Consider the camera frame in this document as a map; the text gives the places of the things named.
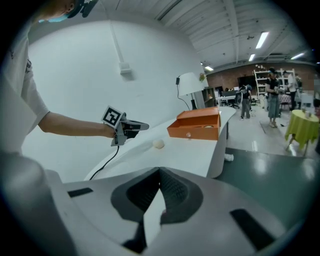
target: brick wall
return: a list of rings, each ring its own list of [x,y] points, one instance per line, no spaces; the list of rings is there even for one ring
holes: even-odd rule
[[[294,63],[262,63],[262,65],[269,70],[270,67],[274,67],[276,70],[292,70],[298,73],[302,79],[303,89],[306,91],[314,90],[314,77],[317,74],[315,68],[311,65],[294,64]],[[259,69],[255,64],[240,66],[232,69],[223,70],[217,73],[213,73],[207,76],[207,81],[210,87],[222,86],[225,88],[233,88],[238,85],[238,78],[244,76],[254,76],[254,70]]]

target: desk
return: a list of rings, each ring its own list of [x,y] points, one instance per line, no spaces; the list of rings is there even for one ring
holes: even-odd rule
[[[184,139],[169,137],[167,127],[176,119],[140,132],[136,138],[121,146],[118,155],[100,171],[95,179],[118,176],[150,167],[169,167],[202,177],[216,178],[223,170],[227,123],[236,113],[232,107],[220,107],[219,140]],[[164,148],[153,147],[154,140],[163,140]],[[115,153],[103,159],[84,180],[89,180]]]
[[[291,114],[290,124],[285,133],[285,139],[288,140],[289,135],[292,135],[289,145],[296,140],[299,143],[299,148],[303,149],[305,144],[305,152],[307,152],[308,143],[312,143],[318,137],[319,119],[314,114],[306,118],[306,114],[302,110],[293,110]]]
[[[227,96],[227,97],[218,97],[215,98],[216,101],[218,101],[218,105],[219,107],[221,107],[221,101],[227,101],[227,100],[234,100],[236,98],[236,96]]]

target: lamp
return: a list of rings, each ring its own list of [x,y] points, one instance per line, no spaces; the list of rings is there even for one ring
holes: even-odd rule
[[[179,85],[179,94],[178,95],[183,96],[183,95],[191,94],[192,109],[196,110],[197,107],[196,107],[193,93],[200,92],[200,91],[204,90],[199,79],[192,72],[186,73],[186,74],[181,75],[177,79],[177,84]]]

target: fluorescent light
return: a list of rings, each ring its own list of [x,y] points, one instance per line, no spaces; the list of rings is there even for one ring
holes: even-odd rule
[[[212,67],[210,67],[210,66],[206,66],[205,69],[209,70],[209,71],[214,71],[214,69]]]
[[[298,54],[298,55],[296,55],[296,56],[293,56],[293,57],[291,58],[291,60],[295,60],[295,59],[301,57],[302,55],[304,55],[304,53],[300,53],[300,54]]]
[[[254,60],[255,54],[251,54],[249,61],[252,62]]]
[[[267,36],[269,35],[269,32],[263,32],[260,36],[259,42],[256,45],[256,49],[260,49],[262,45],[264,44],[265,40],[267,39]]]

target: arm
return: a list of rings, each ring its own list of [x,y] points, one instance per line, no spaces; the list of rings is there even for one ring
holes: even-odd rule
[[[291,88],[294,86],[294,77],[292,75],[289,75],[288,77],[288,88]]]
[[[270,89],[270,84],[267,84],[267,85],[266,85],[266,92],[267,92],[267,93],[274,93],[275,90]]]
[[[65,136],[101,136],[113,138],[115,131],[106,124],[80,121],[61,114],[49,112],[39,122],[45,133]]]

